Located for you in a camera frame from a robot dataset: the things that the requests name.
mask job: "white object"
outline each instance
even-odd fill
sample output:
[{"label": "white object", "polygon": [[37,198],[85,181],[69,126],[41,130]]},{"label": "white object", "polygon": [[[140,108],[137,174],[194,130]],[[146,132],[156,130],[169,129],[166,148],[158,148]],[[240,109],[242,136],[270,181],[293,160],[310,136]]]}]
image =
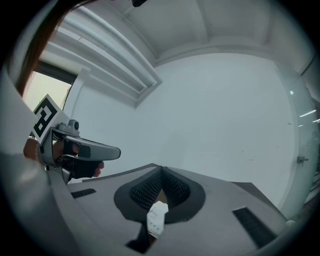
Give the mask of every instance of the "white object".
[{"label": "white object", "polygon": [[33,111],[37,120],[32,132],[41,144],[50,127],[56,128],[59,124],[68,124],[70,118],[58,107],[54,100],[47,94]]},{"label": "white object", "polygon": [[22,101],[7,69],[0,73],[0,152],[22,154],[36,116]]},{"label": "white object", "polygon": [[146,215],[147,229],[150,235],[159,238],[165,227],[165,214],[168,212],[168,205],[161,201],[156,202]]}]

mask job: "hand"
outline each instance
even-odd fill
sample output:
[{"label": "hand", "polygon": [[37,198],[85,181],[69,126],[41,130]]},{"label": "hand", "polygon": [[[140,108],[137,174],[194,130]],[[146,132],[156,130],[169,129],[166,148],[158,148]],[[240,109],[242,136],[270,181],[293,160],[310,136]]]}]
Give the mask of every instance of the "hand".
[{"label": "hand", "polygon": [[[72,145],[72,150],[75,154],[79,153],[79,146],[77,144]],[[53,144],[53,160],[57,160],[61,157],[64,153],[64,142],[62,140],[58,140],[56,143]],[[97,169],[94,171],[93,177],[99,177],[101,174],[101,169],[105,167],[104,162],[100,162]]]}]

